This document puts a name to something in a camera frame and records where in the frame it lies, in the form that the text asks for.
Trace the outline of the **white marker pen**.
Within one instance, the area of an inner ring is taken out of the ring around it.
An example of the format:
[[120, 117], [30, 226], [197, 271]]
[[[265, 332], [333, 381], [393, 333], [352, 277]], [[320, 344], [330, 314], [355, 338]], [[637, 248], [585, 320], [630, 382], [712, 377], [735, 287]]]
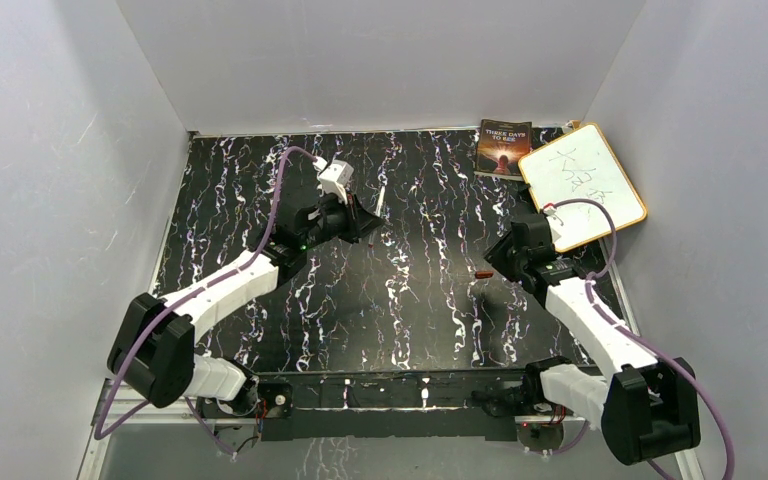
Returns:
[[379, 190], [379, 194], [378, 194], [377, 199], [376, 199], [376, 206], [375, 206], [375, 210], [374, 210], [375, 215], [378, 216], [378, 217], [381, 216], [381, 211], [382, 211], [382, 208], [383, 208], [385, 193], [386, 193], [386, 186], [381, 186], [381, 188]]

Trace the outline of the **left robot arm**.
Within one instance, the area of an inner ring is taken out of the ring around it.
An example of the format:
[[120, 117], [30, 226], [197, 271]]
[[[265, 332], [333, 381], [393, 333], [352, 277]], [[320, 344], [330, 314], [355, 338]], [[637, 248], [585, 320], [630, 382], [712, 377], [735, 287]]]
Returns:
[[181, 397], [212, 398], [235, 416], [259, 400], [254, 374], [232, 360], [196, 354], [197, 342], [219, 322], [288, 283], [307, 264], [311, 249], [335, 238], [356, 244], [383, 224], [356, 195], [335, 194], [313, 206], [280, 209], [249, 248], [212, 275], [158, 298], [135, 297], [107, 360], [109, 370], [152, 406]]

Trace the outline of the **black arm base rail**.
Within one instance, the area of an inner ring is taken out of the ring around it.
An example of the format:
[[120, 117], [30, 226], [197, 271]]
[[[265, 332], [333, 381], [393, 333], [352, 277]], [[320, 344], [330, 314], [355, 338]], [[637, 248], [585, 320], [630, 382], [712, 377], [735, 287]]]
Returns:
[[569, 448], [575, 424], [595, 429], [599, 420], [583, 407], [538, 399], [523, 368], [265, 372], [241, 395], [187, 393], [157, 408], [125, 386], [95, 419], [106, 430], [194, 421], [226, 453], [255, 441], [477, 437], [544, 456]]

